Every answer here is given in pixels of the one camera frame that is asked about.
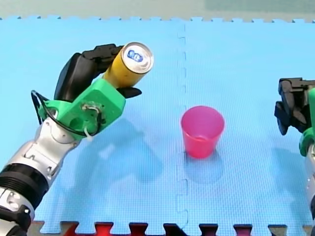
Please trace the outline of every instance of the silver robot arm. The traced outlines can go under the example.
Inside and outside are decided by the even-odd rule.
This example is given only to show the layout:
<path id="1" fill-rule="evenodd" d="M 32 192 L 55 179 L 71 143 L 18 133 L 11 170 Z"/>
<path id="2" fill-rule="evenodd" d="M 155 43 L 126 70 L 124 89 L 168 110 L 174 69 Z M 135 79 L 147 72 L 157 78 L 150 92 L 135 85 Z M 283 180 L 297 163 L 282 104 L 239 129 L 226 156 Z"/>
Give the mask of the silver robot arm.
<path id="1" fill-rule="evenodd" d="M 307 171 L 307 197 L 313 218 L 313 228 L 311 236 L 315 236 L 315 145 L 311 144 L 305 158 Z"/>
<path id="2" fill-rule="evenodd" d="M 79 145 L 47 118 L 0 172 L 0 236 L 26 236 L 34 211 L 55 181 L 65 156 Z"/>

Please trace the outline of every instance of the black robotic finger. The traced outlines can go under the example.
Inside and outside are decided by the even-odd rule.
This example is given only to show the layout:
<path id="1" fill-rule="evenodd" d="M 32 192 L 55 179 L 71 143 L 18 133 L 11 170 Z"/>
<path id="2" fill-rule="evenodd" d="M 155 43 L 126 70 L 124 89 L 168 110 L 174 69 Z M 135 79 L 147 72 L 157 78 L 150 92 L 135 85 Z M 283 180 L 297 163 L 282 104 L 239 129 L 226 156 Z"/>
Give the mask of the black robotic finger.
<path id="1" fill-rule="evenodd" d="M 277 118 L 278 128 L 280 130 L 280 133 L 282 135 L 286 135 L 287 130 L 290 126 L 290 117 L 285 112 L 282 102 L 276 102 L 275 117 Z"/>
<path id="2" fill-rule="evenodd" d="M 292 93 L 292 84 L 288 80 L 282 80 L 279 82 L 279 95 L 283 102 L 283 108 L 287 114 L 291 115 L 295 108 L 295 98 Z"/>
<path id="3" fill-rule="evenodd" d="M 142 91 L 138 88 L 118 88 L 117 91 L 124 96 L 124 98 L 132 98 L 142 94 Z"/>

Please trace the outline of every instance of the green 3d-printed part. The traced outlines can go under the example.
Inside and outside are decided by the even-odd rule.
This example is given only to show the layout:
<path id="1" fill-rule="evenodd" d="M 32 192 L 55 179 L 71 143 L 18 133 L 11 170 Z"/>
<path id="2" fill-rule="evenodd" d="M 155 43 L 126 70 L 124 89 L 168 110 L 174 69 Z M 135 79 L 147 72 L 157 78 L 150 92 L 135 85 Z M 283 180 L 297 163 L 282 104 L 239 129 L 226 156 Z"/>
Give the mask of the green 3d-printed part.
<path id="1" fill-rule="evenodd" d="M 57 111 L 56 120 L 78 132 L 84 132 L 86 127 L 88 133 L 94 133 L 97 129 L 97 112 L 84 110 L 84 107 L 96 107 L 102 112 L 101 131 L 121 116 L 125 104 L 126 99 L 103 78 L 93 82 L 72 103 L 58 100 L 45 102 L 49 110 Z M 39 108 L 39 115 L 46 118 L 42 106 Z M 73 134 L 73 137 L 80 140 L 85 136 Z"/>
<path id="2" fill-rule="evenodd" d="M 300 152 L 302 156 L 306 156 L 308 152 L 308 148 L 315 141 L 315 88 L 309 91 L 309 106 L 310 106 L 310 115 L 311 115 L 311 124 L 312 127 L 308 128 L 304 131 L 301 139 L 300 139 Z"/>

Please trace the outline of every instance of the pink plastic cup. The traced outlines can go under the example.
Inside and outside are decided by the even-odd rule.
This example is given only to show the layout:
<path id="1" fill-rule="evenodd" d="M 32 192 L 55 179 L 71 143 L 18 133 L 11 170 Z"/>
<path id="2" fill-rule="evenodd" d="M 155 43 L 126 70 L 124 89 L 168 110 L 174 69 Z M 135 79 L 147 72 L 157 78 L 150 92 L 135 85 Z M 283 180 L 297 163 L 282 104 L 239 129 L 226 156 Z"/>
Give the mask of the pink plastic cup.
<path id="1" fill-rule="evenodd" d="M 201 159 L 215 150 L 224 130 L 224 118 L 211 107 L 196 106 L 184 113 L 181 126 L 186 153 Z"/>

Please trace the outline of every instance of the white zip tie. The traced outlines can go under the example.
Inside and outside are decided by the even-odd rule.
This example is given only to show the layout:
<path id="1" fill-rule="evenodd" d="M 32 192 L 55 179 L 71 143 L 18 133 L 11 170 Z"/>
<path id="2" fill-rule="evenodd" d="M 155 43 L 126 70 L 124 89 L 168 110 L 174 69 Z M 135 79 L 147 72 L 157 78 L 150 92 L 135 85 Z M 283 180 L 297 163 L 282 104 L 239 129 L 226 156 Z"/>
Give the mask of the white zip tie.
<path id="1" fill-rule="evenodd" d="M 91 136 L 91 135 L 88 133 L 88 129 L 87 129 L 86 126 L 84 127 L 84 133 L 85 133 L 85 135 L 87 136 L 87 140 L 88 140 L 89 142 L 92 142 L 92 141 L 93 141 L 93 136 Z"/>

